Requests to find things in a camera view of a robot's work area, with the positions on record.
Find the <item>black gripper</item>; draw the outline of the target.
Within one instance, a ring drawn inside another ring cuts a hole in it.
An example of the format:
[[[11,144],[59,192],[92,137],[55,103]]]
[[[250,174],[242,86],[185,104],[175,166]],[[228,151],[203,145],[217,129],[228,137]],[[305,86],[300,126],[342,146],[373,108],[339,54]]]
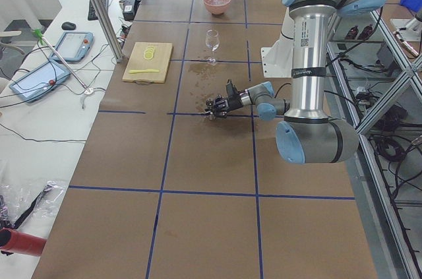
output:
[[[247,93],[240,92],[233,96],[223,97],[218,94],[216,99],[206,99],[207,108],[216,108],[216,112],[212,110],[206,110],[200,115],[208,119],[216,119],[218,116],[226,116],[228,112],[242,108],[247,105]]]

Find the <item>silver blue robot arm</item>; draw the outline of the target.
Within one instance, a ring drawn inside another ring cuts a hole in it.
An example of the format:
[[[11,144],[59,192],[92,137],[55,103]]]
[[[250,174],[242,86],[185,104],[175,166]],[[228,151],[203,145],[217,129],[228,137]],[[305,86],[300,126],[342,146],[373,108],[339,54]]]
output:
[[[278,115],[276,145],[290,163],[336,163],[350,158],[359,139],[346,121],[323,109],[328,23],[332,15],[359,15],[381,8],[386,0],[282,0],[293,20],[291,100],[278,99],[269,82],[239,91],[231,82],[226,96],[206,102],[205,114],[215,119],[254,106],[269,121]]]

